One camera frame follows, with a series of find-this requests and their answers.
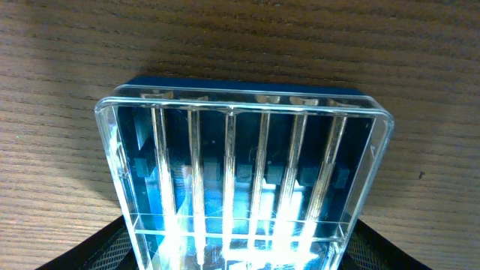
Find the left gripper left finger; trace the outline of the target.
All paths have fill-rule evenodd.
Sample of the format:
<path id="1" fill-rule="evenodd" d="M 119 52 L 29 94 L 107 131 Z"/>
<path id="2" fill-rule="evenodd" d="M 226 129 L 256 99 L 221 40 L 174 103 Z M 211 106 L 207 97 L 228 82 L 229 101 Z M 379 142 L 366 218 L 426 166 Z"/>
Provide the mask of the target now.
<path id="1" fill-rule="evenodd" d="M 137 269 L 125 219 L 118 217 L 76 247 L 38 268 L 54 269 Z"/>

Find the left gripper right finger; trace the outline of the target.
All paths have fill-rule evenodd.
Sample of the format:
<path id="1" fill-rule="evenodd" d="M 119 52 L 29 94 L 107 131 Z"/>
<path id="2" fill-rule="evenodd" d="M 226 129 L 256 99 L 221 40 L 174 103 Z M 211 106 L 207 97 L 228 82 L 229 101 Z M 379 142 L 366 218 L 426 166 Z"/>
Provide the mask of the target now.
<path id="1" fill-rule="evenodd" d="M 339 270 L 431 270 L 361 220 L 339 265 Z"/>

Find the blue precision screwdriver set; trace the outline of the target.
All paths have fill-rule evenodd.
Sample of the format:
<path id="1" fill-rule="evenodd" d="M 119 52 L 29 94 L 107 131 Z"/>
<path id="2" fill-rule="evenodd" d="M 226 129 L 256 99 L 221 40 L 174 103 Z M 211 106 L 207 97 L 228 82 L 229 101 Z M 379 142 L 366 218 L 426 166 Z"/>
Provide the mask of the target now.
<path id="1" fill-rule="evenodd" d="M 140 269 L 337 269 L 395 126 L 355 89 L 156 77 L 94 114 Z"/>

